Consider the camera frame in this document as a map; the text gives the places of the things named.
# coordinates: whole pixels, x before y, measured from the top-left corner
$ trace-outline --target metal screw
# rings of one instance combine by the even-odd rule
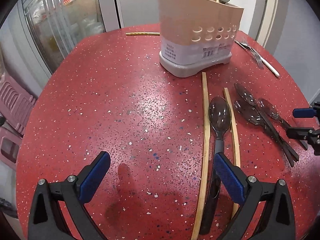
[[[69,182],[73,182],[73,181],[76,180],[76,176],[75,176],[75,175],[70,175],[70,176],[67,178],[67,180],[68,180]]]
[[[39,181],[38,181],[38,184],[39,185],[43,185],[45,183],[45,179],[40,179]]]
[[[280,180],[279,180],[279,184],[280,184],[281,186],[284,186],[284,185],[285,185],[285,181],[284,181],[283,179],[280,179]]]
[[[252,183],[256,182],[257,181],[257,178],[255,176],[249,176],[248,177],[248,180]]]

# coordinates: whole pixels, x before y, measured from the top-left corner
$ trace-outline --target white fork handle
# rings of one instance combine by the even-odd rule
[[[280,77],[279,72],[276,71],[275,68],[274,68],[273,66],[271,66],[271,64],[270,64],[268,61],[266,61],[266,60],[265,60],[263,57],[261,57],[261,56],[260,56],[260,58],[261,58],[262,62],[267,66],[267,68],[270,69],[271,72],[272,72],[276,77]]]

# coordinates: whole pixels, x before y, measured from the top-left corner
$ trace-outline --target metal fork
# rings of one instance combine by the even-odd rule
[[[256,52],[256,51],[249,45],[249,43],[247,42],[247,40],[245,39],[244,36],[242,36],[242,40],[240,41],[240,43],[242,43],[242,45],[244,45],[245,48],[246,48],[246,47],[249,48],[248,50],[251,51],[252,55],[254,56],[254,58],[255,58],[255,60],[256,60],[256,62],[257,62],[257,64],[258,64],[258,67],[259,67],[260,69],[263,69],[263,63],[262,63],[262,60],[261,60],[261,58],[260,58],[259,53]]]

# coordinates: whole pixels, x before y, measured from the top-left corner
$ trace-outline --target barcode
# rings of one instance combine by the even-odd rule
[[[214,50],[210,50],[210,51],[205,51],[203,53],[203,57],[202,58],[206,58],[206,57],[210,57],[214,55]]]

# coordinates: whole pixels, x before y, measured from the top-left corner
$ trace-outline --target white base of utensil holder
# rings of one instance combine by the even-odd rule
[[[172,75],[176,77],[181,77],[181,78],[193,76],[197,74],[199,71],[213,65],[227,64],[230,62],[231,56],[232,54],[230,52],[229,55],[224,56],[222,58],[208,59],[205,61],[200,61],[193,64],[188,64],[188,65],[179,65],[166,59],[165,57],[162,56],[161,51],[159,52],[160,64]]]

